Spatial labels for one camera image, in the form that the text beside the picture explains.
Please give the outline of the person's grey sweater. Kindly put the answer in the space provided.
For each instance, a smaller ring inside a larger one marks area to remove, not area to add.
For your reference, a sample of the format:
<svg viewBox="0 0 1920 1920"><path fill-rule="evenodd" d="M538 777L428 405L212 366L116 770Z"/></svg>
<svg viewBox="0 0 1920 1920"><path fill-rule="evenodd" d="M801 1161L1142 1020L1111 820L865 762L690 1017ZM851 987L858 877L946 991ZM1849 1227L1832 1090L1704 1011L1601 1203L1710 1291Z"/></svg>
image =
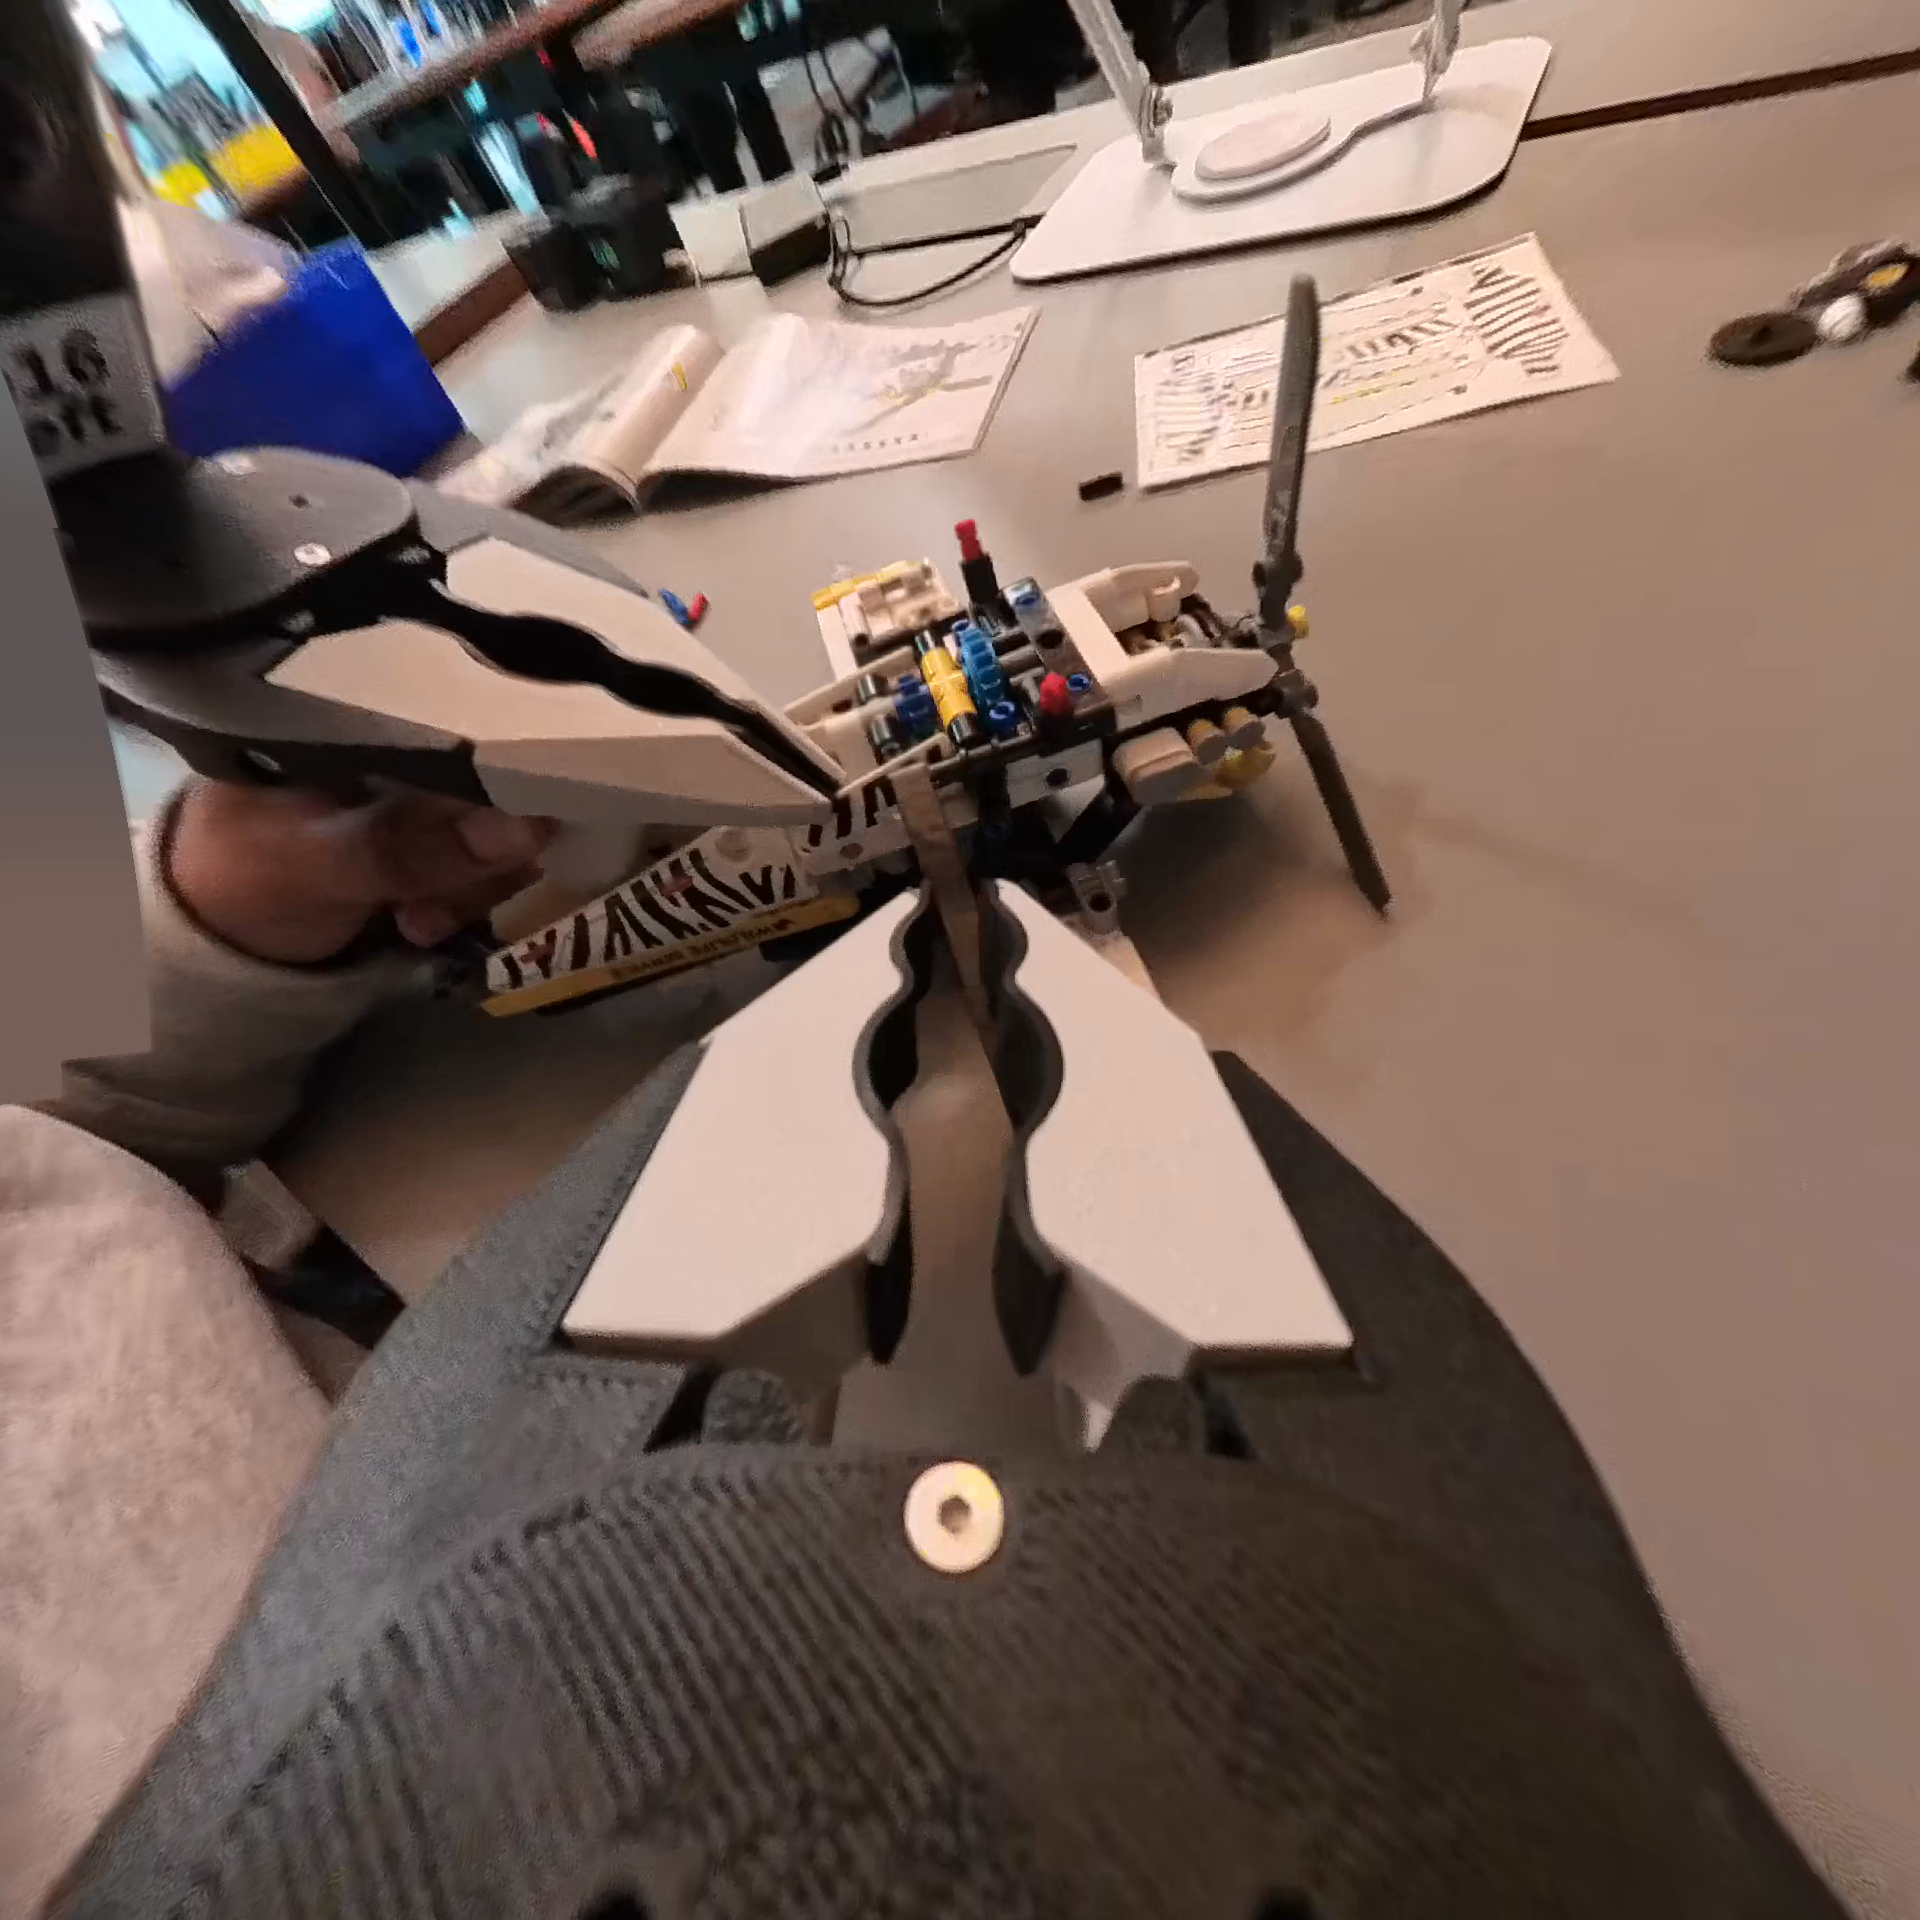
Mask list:
<svg viewBox="0 0 1920 1920"><path fill-rule="evenodd" d="M171 1733L330 1405L204 1205L6 1109L3 1913Z"/></svg>

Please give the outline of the person's left hand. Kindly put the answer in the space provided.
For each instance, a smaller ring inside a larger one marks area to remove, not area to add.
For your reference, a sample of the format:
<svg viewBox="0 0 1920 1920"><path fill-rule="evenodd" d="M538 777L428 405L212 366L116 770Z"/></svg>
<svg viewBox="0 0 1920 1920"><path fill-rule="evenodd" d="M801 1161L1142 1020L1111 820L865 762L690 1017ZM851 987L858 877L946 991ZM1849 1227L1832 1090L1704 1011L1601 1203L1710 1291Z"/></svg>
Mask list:
<svg viewBox="0 0 1920 1920"><path fill-rule="evenodd" d="M339 962L376 927L435 949L545 874L559 831L415 788L344 799L324 790L191 785L160 865L204 930L259 962Z"/></svg>

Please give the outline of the black lego beam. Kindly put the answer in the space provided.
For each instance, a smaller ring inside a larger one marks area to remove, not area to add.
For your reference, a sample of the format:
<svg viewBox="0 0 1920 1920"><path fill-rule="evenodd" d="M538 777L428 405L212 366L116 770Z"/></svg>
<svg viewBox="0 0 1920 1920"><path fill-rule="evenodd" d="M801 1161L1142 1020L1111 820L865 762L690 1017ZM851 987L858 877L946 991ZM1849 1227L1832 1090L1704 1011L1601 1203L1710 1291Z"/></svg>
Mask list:
<svg viewBox="0 0 1920 1920"><path fill-rule="evenodd" d="M948 828L945 803L931 775L928 758L913 758L891 773L897 807L907 844L920 862L931 901L940 913L952 951L958 987L986 1050L992 1046L996 1022L992 991L982 965L982 916L968 858Z"/></svg>

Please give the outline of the blue plastic bin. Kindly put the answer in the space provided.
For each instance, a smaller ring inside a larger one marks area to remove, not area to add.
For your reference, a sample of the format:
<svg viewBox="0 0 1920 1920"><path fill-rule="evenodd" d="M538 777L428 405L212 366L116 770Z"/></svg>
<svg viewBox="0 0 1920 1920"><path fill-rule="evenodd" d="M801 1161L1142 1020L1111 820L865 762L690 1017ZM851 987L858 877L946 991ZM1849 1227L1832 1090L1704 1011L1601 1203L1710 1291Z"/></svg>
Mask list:
<svg viewBox="0 0 1920 1920"><path fill-rule="evenodd" d="M408 478L466 431L352 239L299 255L278 301L160 391L171 444L196 458L298 447Z"/></svg>

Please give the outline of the person's left forearm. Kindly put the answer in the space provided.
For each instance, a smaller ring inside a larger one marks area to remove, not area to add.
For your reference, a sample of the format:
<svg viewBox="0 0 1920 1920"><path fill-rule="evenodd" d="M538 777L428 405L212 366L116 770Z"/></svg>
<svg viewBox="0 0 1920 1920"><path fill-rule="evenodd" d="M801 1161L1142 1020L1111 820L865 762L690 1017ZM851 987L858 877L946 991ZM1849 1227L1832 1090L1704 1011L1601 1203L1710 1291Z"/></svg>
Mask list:
<svg viewBox="0 0 1920 1920"><path fill-rule="evenodd" d="M210 938L160 865L163 834L195 782L135 831L151 1042L65 1068L62 1090L40 1106L185 1186L252 1161L296 1116L322 1051L400 994L428 951L376 927L339 962L279 967Z"/></svg>

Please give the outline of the white monitor stand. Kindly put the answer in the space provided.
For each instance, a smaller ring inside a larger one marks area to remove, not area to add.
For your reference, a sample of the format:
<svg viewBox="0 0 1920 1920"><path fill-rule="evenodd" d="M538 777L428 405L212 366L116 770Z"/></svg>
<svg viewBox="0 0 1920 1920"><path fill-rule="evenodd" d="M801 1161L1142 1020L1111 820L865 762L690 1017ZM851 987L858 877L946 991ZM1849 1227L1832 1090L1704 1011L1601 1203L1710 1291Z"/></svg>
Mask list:
<svg viewBox="0 0 1920 1920"><path fill-rule="evenodd" d="M1249 98L1182 119L1114 4L1073 4L1073 15L1130 130L1023 239L1023 285L1452 207L1505 175L1552 62L1540 36L1460 51L1460 4L1432 4L1398 65L1324 83L1249 77Z"/></svg>

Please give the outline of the grey flat panel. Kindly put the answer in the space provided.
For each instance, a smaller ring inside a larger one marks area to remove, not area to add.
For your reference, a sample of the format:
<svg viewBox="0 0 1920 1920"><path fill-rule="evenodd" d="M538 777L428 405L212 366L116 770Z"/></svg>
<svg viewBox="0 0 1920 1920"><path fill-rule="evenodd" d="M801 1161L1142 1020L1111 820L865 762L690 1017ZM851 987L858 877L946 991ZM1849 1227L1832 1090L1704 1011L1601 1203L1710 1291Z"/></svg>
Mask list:
<svg viewBox="0 0 1920 1920"><path fill-rule="evenodd" d="M856 183L846 175L824 191L852 251L897 253L1007 237L1054 197L1054 178L1071 172L1074 147L1052 147L946 172Z"/></svg>

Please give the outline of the lego instruction booklet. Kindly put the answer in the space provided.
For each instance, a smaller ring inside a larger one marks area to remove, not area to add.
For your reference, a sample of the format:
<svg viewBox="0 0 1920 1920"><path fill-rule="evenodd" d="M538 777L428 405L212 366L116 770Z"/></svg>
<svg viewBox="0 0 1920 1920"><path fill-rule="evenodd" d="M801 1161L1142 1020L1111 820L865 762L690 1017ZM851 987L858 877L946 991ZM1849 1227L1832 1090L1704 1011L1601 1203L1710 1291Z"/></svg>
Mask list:
<svg viewBox="0 0 1920 1920"><path fill-rule="evenodd" d="M808 485L974 453L1039 322L879 327L777 315L731 347L678 324L584 391L528 409L438 486L553 526L639 511L660 485Z"/></svg>

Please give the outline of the black lego piece with pins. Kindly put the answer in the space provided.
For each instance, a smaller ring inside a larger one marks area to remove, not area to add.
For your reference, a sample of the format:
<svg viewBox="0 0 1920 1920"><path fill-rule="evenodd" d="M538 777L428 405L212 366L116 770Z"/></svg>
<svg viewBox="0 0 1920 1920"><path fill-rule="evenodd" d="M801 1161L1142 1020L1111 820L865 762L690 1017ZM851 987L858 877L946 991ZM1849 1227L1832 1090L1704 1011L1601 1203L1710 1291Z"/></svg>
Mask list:
<svg viewBox="0 0 1920 1920"><path fill-rule="evenodd" d="M1907 242L1875 242L1841 251L1822 271L1791 294L1791 309L1814 310L1824 301L1862 293L1873 329L1884 329L1919 301L1919 253Z"/></svg>

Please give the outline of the black device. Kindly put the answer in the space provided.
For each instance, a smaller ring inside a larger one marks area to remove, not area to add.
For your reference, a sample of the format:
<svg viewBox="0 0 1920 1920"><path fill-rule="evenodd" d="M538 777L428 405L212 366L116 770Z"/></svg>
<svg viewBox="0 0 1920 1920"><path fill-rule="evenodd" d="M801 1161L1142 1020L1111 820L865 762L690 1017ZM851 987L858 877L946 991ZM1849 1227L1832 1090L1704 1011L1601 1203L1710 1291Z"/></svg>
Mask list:
<svg viewBox="0 0 1920 1920"><path fill-rule="evenodd" d="M546 313L578 313L667 291L682 233L665 206L614 202L520 221L500 239L526 293Z"/></svg>

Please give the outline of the zebra striped lego plane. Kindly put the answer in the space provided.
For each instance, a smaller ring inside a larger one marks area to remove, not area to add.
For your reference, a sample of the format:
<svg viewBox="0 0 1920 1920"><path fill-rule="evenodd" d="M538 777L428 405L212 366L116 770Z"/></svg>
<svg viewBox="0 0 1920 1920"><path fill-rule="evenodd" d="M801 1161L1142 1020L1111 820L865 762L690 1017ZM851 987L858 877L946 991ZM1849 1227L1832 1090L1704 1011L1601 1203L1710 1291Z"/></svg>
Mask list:
<svg viewBox="0 0 1920 1920"><path fill-rule="evenodd" d="M888 901L921 892L891 773L931 762L976 886L1008 881L1081 930L1110 922L1110 854L1151 809L1227 799L1294 734L1347 868L1374 913L1393 892L1299 665L1294 594L1321 351L1313 277L1288 289L1266 453L1255 609L1224 614L1190 562L1105 566L1073 583L995 583L972 523L954 530L968 591L865 671L795 707L848 773L824 823L714 828L599 899L494 951L474 987L488 1017L555 1015L738 954L816 954Z"/></svg>

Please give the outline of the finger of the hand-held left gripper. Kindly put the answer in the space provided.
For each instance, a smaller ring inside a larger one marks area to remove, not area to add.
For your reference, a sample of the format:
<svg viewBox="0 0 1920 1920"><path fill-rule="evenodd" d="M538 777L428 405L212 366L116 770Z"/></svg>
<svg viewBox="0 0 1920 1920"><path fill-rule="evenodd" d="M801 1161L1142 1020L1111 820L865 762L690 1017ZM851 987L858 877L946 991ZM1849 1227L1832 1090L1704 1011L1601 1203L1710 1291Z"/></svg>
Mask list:
<svg viewBox="0 0 1920 1920"><path fill-rule="evenodd" d="M738 724L752 745L802 777L843 765L806 726L680 626L643 588L567 535L411 485L422 545L438 558L409 619L466 642L488 665L531 682L585 684L624 703Z"/></svg>
<svg viewBox="0 0 1920 1920"><path fill-rule="evenodd" d="M835 767L782 767L738 724L518 677L415 619L299 646L268 684L339 715L457 737L488 799L570 826L791 826L832 807Z"/></svg>

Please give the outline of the zebra sticker sheet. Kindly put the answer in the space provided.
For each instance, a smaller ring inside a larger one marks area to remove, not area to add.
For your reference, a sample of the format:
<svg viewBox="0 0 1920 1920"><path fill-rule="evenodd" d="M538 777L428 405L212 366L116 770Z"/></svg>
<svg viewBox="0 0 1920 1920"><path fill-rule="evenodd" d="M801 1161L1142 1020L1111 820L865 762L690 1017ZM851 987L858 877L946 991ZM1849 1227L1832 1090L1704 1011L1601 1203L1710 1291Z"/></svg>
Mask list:
<svg viewBox="0 0 1920 1920"><path fill-rule="evenodd" d="M1310 451L1618 379L1535 233L1324 303ZM1286 346L1275 315L1136 359L1146 491L1266 462Z"/></svg>

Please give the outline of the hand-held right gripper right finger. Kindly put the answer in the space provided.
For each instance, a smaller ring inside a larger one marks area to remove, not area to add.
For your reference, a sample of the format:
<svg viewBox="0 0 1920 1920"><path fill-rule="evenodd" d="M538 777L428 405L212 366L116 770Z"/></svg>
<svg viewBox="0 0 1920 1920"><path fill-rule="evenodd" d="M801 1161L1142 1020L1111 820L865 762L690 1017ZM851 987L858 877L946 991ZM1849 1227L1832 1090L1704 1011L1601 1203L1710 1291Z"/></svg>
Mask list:
<svg viewBox="0 0 1920 1920"><path fill-rule="evenodd" d="M1190 1022L1007 881L982 899L1012 1124L992 1295L1094 1452L1143 1380L1344 1363L1353 1330Z"/></svg>

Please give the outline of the white box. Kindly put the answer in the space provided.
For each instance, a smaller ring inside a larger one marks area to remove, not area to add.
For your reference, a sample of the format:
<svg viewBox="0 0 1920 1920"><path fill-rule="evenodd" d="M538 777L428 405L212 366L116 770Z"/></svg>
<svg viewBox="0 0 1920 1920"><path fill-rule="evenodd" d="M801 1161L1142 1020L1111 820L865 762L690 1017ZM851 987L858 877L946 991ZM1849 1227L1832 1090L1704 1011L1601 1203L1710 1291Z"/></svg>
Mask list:
<svg viewBox="0 0 1920 1920"><path fill-rule="evenodd" d="M678 284L755 282L777 289L824 269L832 220L820 197L687 198L667 207L680 235Z"/></svg>

